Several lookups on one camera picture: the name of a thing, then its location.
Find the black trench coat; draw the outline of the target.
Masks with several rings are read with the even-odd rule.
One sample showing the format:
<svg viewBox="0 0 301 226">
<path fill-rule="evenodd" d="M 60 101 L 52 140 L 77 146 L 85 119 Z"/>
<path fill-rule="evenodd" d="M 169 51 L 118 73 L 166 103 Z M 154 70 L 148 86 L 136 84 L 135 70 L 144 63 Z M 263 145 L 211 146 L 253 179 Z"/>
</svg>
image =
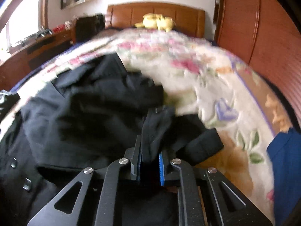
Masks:
<svg viewBox="0 0 301 226">
<path fill-rule="evenodd" d="M 126 185 L 118 225 L 176 225 L 176 195 L 160 186 L 162 150 L 194 166 L 223 149 L 197 115 L 176 116 L 163 87 L 116 54 L 57 76 L 16 114 L 1 140 L 1 225 L 26 225 L 86 167 L 101 169 L 141 137 L 144 188 Z"/>
</svg>

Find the floral bed blanket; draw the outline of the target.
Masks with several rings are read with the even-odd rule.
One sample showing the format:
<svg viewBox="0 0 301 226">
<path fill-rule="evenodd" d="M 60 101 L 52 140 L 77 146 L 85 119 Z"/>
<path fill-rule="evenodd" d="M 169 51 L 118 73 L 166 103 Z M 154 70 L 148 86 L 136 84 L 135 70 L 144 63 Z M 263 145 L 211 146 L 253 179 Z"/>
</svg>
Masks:
<svg viewBox="0 0 301 226">
<path fill-rule="evenodd" d="M 267 80 L 203 39 L 136 29 L 100 32 L 47 62 L 20 87 L 20 100 L 1 122 L 1 133 L 48 82 L 110 53 L 118 54 L 127 70 L 139 70 L 162 85 L 164 102 L 176 115 L 197 114 L 207 128 L 217 129 L 225 148 L 201 167 L 218 168 L 275 222 L 274 167 L 267 149 L 292 127 L 289 113 Z"/>
</svg>

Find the folded blue garment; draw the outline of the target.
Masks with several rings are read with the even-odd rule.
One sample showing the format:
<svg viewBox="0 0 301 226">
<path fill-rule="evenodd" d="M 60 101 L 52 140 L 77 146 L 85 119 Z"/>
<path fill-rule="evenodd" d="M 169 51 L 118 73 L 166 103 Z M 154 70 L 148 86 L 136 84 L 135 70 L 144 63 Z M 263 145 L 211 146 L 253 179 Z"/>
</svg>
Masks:
<svg viewBox="0 0 301 226">
<path fill-rule="evenodd" d="M 274 172 L 275 225 L 300 225 L 300 133 L 280 132 L 267 153 Z"/>
</svg>

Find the folded dark grey jacket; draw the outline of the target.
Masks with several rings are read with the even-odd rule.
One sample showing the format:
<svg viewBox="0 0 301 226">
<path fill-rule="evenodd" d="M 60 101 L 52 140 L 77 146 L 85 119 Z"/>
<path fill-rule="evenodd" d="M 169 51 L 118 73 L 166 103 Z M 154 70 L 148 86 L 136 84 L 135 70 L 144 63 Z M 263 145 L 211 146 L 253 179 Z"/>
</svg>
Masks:
<svg viewBox="0 0 301 226">
<path fill-rule="evenodd" d="M 17 92 L 9 92 L 1 90 L 0 93 L 0 121 L 2 121 L 9 111 L 17 104 L 20 100 L 20 96 Z"/>
</svg>

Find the wooden desk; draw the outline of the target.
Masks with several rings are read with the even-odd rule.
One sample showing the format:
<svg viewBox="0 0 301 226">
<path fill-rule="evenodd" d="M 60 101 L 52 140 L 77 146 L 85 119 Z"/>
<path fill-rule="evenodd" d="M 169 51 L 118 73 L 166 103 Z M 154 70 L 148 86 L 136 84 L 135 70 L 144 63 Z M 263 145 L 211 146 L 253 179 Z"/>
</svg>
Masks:
<svg viewBox="0 0 301 226">
<path fill-rule="evenodd" d="M 75 43 L 74 29 L 38 39 L 15 52 L 1 63 L 1 90 L 12 89 L 25 76 L 43 63 L 69 49 Z"/>
</svg>

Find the yellow plush toy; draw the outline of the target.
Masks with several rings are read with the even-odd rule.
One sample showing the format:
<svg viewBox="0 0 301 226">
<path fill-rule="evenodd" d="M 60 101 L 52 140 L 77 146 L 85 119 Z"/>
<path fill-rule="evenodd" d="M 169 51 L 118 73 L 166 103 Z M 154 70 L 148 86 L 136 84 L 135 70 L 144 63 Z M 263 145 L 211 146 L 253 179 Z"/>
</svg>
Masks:
<svg viewBox="0 0 301 226">
<path fill-rule="evenodd" d="M 162 14 L 145 14 L 143 21 L 134 24 L 136 28 L 145 28 L 158 31 L 171 31 L 175 26 L 175 23 L 171 17 L 163 16 Z"/>
</svg>

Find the wooden headboard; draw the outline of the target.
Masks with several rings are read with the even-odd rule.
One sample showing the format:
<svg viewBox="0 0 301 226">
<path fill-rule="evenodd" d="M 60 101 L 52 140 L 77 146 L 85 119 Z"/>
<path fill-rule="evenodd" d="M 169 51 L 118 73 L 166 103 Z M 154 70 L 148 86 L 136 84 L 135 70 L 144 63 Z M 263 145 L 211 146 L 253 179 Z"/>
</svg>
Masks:
<svg viewBox="0 0 301 226">
<path fill-rule="evenodd" d="M 105 27 L 134 27 L 135 24 L 143 22 L 145 15 L 153 15 L 155 21 L 170 18 L 174 23 L 173 28 L 189 37 L 204 36 L 205 11 L 174 3 L 133 2 L 109 5 L 105 15 Z"/>
</svg>

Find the red basket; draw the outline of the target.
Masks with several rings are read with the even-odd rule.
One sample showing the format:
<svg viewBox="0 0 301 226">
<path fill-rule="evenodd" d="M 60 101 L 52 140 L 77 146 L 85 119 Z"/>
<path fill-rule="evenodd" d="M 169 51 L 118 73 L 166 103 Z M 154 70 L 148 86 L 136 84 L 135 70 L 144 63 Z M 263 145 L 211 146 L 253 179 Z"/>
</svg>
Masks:
<svg viewBox="0 0 301 226">
<path fill-rule="evenodd" d="M 52 29 L 53 33 L 60 33 L 65 30 L 65 24 L 59 24 Z"/>
</svg>

